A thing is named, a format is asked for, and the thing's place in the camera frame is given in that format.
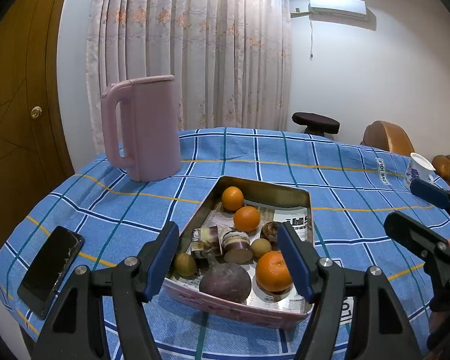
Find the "orange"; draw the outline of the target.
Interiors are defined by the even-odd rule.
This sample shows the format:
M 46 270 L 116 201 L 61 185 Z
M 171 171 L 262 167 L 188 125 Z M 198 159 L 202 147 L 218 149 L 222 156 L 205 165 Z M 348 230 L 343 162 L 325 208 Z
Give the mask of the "orange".
M 253 232 L 260 222 L 260 212 L 253 206 L 243 206 L 233 215 L 234 227 L 241 232 Z
M 224 190 L 221 197 L 223 208 L 226 211 L 237 211 L 244 205 L 244 194 L 235 186 L 230 186 Z
M 255 275 L 258 285 L 270 293 L 285 291 L 293 284 L 289 269 L 280 251 L 263 254 L 257 261 Z

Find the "green kiwi fruit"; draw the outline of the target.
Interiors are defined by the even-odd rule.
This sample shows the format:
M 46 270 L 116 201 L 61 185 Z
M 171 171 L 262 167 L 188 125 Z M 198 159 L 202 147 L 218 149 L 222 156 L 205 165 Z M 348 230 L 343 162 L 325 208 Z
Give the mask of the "green kiwi fruit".
M 174 264 L 176 273 L 181 277 L 189 278 L 197 274 L 197 264 L 190 254 L 178 253 Z
M 272 251 L 272 244 L 264 238 L 257 238 L 250 246 L 255 258 L 261 258 L 264 254 Z

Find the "round purple passion fruit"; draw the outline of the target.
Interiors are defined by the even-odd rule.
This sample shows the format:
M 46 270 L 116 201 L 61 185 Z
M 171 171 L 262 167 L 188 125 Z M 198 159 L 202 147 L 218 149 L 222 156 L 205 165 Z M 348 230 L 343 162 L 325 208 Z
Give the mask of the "round purple passion fruit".
M 247 270 L 229 262 L 211 267 L 199 283 L 201 292 L 235 303 L 244 303 L 251 289 L 252 281 Z

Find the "brown leather sofa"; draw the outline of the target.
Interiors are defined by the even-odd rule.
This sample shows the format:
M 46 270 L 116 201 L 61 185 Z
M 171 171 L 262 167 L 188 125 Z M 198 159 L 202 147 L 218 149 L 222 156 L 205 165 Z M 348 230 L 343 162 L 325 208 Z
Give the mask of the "brown leather sofa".
M 435 167 L 435 173 L 450 186 L 450 154 L 435 156 L 432 164 Z

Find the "white blue-print mug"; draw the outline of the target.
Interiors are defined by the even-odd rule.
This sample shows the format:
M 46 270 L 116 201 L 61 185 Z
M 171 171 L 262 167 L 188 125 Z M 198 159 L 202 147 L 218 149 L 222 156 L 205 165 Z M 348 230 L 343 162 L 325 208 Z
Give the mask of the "white blue-print mug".
M 410 185 L 413 180 L 423 180 L 427 183 L 433 183 L 433 175 L 435 174 L 435 167 L 427 158 L 421 154 L 410 153 L 410 160 L 406 168 L 406 187 L 410 190 Z

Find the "black smartphone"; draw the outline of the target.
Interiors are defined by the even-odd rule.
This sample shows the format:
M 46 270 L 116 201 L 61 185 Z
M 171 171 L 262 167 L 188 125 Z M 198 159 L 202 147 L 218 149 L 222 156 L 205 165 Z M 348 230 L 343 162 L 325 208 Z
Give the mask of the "black smartphone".
M 39 320 L 45 320 L 66 272 L 84 242 L 80 234 L 57 226 L 34 257 L 17 295 Z

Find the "dark round stool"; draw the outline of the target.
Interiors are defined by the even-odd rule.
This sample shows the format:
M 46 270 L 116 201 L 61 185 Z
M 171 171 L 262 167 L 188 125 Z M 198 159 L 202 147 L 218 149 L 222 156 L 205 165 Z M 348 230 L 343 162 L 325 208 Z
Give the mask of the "dark round stool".
M 326 134 L 336 135 L 340 130 L 340 123 L 328 116 L 309 112 L 295 112 L 292 121 L 296 125 L 305 126 L 305 133 L 324 137 Z

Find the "pink metal tin tray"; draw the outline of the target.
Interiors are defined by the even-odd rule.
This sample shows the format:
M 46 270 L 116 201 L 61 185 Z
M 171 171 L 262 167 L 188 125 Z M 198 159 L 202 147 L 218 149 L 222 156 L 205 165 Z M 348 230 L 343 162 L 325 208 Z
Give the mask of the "pink metal tin tray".
M 279 224 L 314 242 L 311 195 L 304 189 L 221 176 L 181 232 L 166 294 L 210 314 L 290 330 L 310 305 L 289 280 L 267 278 Z

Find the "orange at tray back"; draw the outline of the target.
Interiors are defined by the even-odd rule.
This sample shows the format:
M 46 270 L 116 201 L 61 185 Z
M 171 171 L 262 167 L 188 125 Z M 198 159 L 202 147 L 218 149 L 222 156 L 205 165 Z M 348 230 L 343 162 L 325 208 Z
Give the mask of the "orange at tray back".
M 230 186 L 224 190 L 221 197 L 223 208 L 226 211 L 237 211 L 244 205 L 244 194 L 235 186 Z

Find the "brown wooden door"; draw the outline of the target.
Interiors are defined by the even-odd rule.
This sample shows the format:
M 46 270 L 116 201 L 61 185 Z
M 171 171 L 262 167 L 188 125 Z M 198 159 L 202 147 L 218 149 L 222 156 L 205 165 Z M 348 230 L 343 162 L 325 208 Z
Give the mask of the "brown wooden door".
M 0 249 L 73 173 L 57 95 L 64 0 L 15 0 L 0 22 Z M 32 119 L 31 110 L 43 113 Z

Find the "white air conditioner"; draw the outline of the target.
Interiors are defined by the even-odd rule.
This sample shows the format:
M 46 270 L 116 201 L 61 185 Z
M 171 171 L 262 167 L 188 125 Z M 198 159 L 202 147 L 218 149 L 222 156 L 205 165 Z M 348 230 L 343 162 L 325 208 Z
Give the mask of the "white air conditioner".
M 329 15 L 357 20 L 368 19 L 368 8 L 363 0 L 309 0 L 308 10 L 296 10 L 292 18 L 310 15 Z

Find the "pink plastic pitcher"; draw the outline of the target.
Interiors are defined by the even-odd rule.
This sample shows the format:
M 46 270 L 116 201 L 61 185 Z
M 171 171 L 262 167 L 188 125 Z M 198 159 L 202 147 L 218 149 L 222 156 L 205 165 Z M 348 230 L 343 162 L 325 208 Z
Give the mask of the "pink plastic pitcher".
M 139 182 L 162 180 L 181 168 L 178 94 L 173 75 L 109 85 L 101 96 L 105 153 Z

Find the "brass door knob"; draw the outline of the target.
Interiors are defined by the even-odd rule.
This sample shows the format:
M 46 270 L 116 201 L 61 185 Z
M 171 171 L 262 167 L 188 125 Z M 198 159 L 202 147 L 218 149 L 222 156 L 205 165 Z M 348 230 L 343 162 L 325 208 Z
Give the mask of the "brass door knob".
M 43 110 L 42 110 L 42 108 L 40 106 L 34 106 L 31 109 L 31 118 L 32 119 L 39 119 L 40 116 L 42 115 L 42 113 L 43 113 Z

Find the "pink floral curtain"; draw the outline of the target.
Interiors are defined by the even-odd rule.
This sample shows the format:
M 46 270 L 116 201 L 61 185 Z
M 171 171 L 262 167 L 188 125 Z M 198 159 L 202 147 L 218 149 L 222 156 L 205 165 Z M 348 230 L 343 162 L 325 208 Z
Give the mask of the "pink floral curtain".
M 101 95 L 172 75 L 180 129 L 282 130 L 292 70 L 290 0 L 91 0 L 86 82 L 95 148 Z

